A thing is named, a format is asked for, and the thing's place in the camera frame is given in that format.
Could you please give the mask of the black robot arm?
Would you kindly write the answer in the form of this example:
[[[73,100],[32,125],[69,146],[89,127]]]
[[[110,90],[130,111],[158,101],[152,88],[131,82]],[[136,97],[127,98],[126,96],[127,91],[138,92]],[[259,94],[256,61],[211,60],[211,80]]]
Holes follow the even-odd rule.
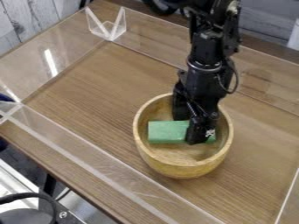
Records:
[[[239,72],[231,55],[239,51],[240,0],[142,0],[160,16],[188,11],[191,52],[187,69],[172,89],[172,119],[190,122],[187,144],[216,134],[220,100],[236,92]]]

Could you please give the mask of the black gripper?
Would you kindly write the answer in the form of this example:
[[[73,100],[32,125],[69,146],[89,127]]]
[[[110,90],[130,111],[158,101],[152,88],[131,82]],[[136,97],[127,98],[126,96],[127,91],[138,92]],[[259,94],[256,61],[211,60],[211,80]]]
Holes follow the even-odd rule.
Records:
[[[178,72],[179,80],[172,90],[172,119],[190,119],[186,142],[194,145],[216,140],[219,102],[236,91],[230,89],[236,68],[231,59],[214,65],[188,59],[187,65],[188,70]]]

